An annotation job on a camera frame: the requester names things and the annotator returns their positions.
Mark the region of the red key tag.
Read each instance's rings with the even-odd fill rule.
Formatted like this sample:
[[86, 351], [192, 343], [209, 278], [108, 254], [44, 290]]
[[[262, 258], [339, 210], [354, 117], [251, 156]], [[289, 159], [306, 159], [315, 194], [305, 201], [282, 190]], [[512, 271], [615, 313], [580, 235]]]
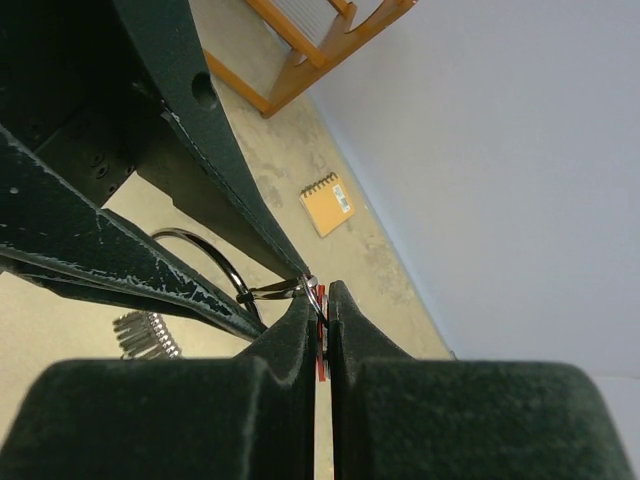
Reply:
[[317, 324], [317, 374], [320, 382], [330, 379], [330, 367], [328, 360], [328, 297], [326, 287], [317, 285], [315, 287], [317, 303], [320, 307], [320, 315]]

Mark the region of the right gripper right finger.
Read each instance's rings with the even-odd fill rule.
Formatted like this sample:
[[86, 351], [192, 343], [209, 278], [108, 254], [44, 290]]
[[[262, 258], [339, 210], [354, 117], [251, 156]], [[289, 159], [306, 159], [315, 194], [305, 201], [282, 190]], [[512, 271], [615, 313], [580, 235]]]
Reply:
[[604, 399], [553, 362], [420, 360], [329, 289], [339, 479], [630, 479]]

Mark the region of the bunch of metal keys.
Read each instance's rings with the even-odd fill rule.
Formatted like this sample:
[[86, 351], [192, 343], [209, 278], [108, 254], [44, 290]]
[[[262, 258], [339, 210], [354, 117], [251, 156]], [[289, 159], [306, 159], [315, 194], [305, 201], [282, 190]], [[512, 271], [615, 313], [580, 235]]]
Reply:
[[112, 322], [123, 360], [173, 360], [182, 349], [161, 314], [131, 311]]

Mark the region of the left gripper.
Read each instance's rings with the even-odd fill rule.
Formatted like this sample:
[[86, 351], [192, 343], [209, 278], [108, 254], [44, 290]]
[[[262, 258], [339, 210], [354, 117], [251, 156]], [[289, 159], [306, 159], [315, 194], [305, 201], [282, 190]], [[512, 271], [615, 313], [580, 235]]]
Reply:
[[144, 145], [127, 111], [135, 63], [114, 2], [1, 5], [1, 131], [103, 210], [130, 174], [152, 183], [151, 163], [177, 152]]

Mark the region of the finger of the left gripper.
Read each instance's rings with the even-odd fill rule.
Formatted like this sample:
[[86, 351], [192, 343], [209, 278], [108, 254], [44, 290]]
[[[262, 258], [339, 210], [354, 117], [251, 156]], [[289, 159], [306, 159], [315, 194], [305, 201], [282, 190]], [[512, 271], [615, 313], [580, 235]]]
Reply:
[[127, 111], [144, 145], [176, 148], [148, 180], [176, 208], [282, 278], [309, 271], [264, 202], [228, 121], [186, 1], [116, 1], [135, 63]]
[[1, 267], [79, 298], [181, 315], [252, 341], [265, 330], [135, 225], [96, 206], [1, 131]]

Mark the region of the large metal keyring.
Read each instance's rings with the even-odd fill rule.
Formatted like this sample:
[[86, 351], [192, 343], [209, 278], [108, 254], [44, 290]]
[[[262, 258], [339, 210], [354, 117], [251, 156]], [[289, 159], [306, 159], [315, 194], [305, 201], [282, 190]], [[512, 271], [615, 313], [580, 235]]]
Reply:
[[236, 290], [236, 302], [244, 307], [259, 324], [262, 317], [256, 305], [257, 301], [288, 300], [308, 293], [315, 294], [318, 281], [314, 276], [302, 275], [259, 288], [250, 288], [232, 263], [211, 243], [200, 236], [182, 228], [163, 228], [151, 234], [154, 240], [172, 237], [184, 240], [200, 249], [224, 273]]

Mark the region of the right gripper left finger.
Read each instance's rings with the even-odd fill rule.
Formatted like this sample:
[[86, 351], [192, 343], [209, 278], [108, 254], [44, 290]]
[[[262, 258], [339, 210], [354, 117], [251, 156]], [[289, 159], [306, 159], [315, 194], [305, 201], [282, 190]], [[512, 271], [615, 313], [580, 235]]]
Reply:
[[29, 389], [5, 479], [309, 479], [315, 313], [294, 300], [238, 355], [69, 360]]

